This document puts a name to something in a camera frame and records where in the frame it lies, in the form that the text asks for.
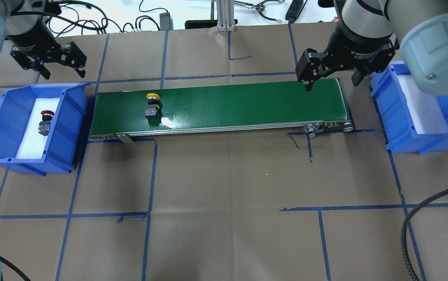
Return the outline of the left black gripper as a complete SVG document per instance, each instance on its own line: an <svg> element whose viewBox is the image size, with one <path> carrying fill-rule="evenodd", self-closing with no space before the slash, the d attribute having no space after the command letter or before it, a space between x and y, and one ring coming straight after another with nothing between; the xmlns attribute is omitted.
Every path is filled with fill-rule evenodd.
<svg viewBox="0 0 448 281"><path fill-rule="evenodd" d="M76 71L81 78L85 78L86 55L73 41L62 46L56 42L52 32L44 23L36 23L33 28L22 34L11 34L10 41L13 48L11 57L23 69L28 70L32 59L40 59L44 63L57 62L69 66ZM44 63L36 64L36 71L46 80L50 79L51 73Z"/></svg>

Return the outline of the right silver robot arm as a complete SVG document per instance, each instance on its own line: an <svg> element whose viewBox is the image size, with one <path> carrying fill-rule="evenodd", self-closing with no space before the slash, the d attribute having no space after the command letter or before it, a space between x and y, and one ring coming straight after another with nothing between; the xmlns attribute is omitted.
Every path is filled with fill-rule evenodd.
<svg viewBox="0 0 448 281"><path fill-rule="evenodd" d="M448 95L448 0L335 0L333 7L339 21L327 48L306 49L296 65L306 91L338 71L353 71L356 87L399 50L421 91Z"/></svg>

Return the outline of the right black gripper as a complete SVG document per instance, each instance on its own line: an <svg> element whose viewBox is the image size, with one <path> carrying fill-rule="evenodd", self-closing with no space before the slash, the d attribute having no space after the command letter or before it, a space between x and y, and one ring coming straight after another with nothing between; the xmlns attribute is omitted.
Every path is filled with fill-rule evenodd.
<svg viewBox="0 0 448 281"><path fill-rule="evenodd" d="M317 80L337 71L355 69L351 82L357 87L372 73L384 71L395 54L389 35L363 37L344 23L338 23L325 53L311 48L304 50L295 68L296 77L310 92Z"/></svg>

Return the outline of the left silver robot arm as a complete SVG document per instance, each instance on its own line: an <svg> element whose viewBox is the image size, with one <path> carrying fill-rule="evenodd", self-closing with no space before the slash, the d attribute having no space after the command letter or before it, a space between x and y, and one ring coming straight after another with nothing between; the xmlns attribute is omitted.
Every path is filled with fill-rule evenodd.
<svg viewBox="0 0 448 281"><path fill-rule="evenodd" d="M58 18L61 12L59 2L50 0L0 0L0 52L8 39L13 44L10 56L22 69L50 79L45 64L58 63L84 78L86 55L75 42L56 42L45 23L49 18Z"/></svg>

